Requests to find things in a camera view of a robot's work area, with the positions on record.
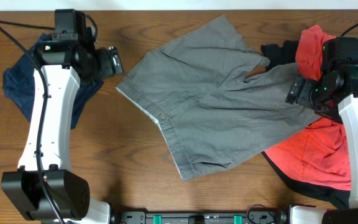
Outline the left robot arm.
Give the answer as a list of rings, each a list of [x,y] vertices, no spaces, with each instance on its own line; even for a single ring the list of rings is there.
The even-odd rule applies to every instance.
[[[79,41],[35,45],[35,99],[29,135],[17,170],[5,172],[2,191],[28,221],[119,223],[110,204],[90,195],[87,181],[71,172],[73,105],[83,79],[123,73],[117,48]]]

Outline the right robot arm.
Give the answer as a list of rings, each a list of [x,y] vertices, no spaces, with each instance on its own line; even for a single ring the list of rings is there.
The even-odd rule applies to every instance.
[[[281,223],[358,223],[358,40],[340,36],[326,41],[321,71],[318,81],[297,77],[285,101],[344,125],[351,165],[349,208],[291,205]]]

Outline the grey shorts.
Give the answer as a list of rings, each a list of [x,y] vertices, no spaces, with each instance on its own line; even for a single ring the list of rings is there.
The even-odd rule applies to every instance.
[[[232,169],[318,119],[285,98],[298,76],[269,59],[219,16],[157,49],[117,90],[159,128],[182,180]]]

